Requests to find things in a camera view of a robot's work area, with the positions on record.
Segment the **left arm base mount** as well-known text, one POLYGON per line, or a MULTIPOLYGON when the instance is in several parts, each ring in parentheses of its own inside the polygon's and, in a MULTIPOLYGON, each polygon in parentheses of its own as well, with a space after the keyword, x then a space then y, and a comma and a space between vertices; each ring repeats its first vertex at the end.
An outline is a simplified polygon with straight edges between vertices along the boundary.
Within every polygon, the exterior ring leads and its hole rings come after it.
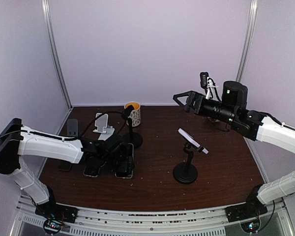
POLYGON ((47 235, 53 236, 62 230, 65 223, 75 223, 76 221, 78 209, 57 204, 53 192, 49 193, 46 203, 37 204, 34 200, 32 203, 35 206, 35 214, 46 219, 42 228, 47 235))

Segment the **black round-base phone stand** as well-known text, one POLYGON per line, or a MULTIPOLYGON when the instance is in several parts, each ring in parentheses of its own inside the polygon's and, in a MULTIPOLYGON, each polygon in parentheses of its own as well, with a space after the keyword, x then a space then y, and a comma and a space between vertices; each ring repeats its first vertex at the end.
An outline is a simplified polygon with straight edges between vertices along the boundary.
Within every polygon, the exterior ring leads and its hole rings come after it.
POLYGON ((123 138, 134 146, 134 149, 139 148, 143 144, 143 138, 138 132, 133 131, 131 112, 135 110, 133 105, 129 105, 123 111, 122 118, 128 125, 128 132, 123 135, 123 138))

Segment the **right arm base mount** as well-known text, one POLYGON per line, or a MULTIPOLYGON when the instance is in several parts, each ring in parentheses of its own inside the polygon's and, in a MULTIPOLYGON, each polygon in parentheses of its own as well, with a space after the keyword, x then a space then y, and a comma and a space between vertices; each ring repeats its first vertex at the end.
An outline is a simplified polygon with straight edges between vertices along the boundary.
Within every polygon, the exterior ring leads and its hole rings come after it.
POLYGON ((258 200, 257 193, 258 191, 252 191, 243 204, 225 208, 228 222, 244 221, 240 224, 241 229, 249 234, 257 233, 262 228, 260 216, 268 212, 266 206, 258 200))

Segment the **small black phone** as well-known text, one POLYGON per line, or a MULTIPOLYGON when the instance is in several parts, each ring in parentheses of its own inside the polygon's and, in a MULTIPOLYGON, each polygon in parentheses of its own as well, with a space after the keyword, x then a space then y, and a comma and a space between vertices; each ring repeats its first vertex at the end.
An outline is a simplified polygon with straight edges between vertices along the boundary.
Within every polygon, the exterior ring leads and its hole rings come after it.
POLYGON ((72 163, 67 162, 67 161, 60 161, 58 165, 58 170, 62 172, 69 172, 72 169, 72 163))

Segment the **white folding phone stand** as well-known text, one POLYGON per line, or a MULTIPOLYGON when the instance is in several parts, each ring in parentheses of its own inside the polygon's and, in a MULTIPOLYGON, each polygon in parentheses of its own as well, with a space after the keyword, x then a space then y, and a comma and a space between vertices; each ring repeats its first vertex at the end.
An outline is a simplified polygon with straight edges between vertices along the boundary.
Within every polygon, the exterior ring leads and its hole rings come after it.
POLYGON ((98 140, 105 141, 113 135, 115 128, 108 124, 108 114, 97 113, 95 118, 93 133, 100 134, 98 140))

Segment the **large black phone silver edge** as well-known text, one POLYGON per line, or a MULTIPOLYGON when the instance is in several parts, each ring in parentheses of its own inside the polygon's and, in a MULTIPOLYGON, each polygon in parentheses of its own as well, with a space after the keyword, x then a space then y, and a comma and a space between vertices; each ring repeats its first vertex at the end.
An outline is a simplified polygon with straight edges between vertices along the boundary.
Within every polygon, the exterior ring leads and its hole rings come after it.
POLYGON ((121 179, 131 179, 133 177, 134 168, 134 146, 133 144, 129 144, 129 151, 127 155, 122 161, 118 162, 115 177, 121 179))

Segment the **black stand with white pad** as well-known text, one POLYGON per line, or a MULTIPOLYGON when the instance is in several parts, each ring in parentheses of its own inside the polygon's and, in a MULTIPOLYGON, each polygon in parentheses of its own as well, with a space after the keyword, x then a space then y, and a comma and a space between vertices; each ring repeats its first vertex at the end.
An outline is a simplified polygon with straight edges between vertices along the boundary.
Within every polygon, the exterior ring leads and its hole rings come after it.
POLYGON ((191 151, 191 149, 193 148, 198 153, 203 152, 204 154, 208 154, 208 150, 182 128, 178 129, 178 133, 185 139, 183 152, 187 154, 187 160, 174 167, 173 177, 176 182, 183 185, 189 185, 194 183, 198 177, 198 170, 192 164, 194 152, 191 151))

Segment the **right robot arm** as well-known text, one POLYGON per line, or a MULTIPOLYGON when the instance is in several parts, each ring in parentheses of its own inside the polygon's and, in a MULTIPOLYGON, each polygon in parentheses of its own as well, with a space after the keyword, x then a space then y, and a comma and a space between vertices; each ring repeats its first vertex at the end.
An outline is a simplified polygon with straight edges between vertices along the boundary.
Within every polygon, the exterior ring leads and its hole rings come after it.
MULTIPOLYGON (((222 121, 238 134, 252 141, 275 145, 295 154, 295 128, 265 112, 248 110, 248 88, 236 81, 225 81, 222 100, 207 99, 205 95, 188 91, 175 94, 173 100, 185 112, 222 121)), ((295 193, 295 170, 275 181, 254 187, 242 206, 242 213, 254 216, 261 206, 295 193)))

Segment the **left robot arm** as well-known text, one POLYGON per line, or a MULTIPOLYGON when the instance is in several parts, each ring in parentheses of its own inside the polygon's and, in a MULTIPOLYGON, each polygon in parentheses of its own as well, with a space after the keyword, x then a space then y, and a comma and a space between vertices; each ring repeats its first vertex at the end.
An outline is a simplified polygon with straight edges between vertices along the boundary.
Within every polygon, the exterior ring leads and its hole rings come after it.
POLYGON ((37 205, 42 205, 42 211, 50 218, 57 218, 61 208, 55 203, 51 188, 27 166, 25 155, 85 163, 84 174, 88 177, 98 176, 102 169, 117 178, 133 177, 133 145, 115 133, 112 126, 105 127, 99 139, 93 141, 40 132, 14 118, 0 134, 0 174, 10 176, 37 205))

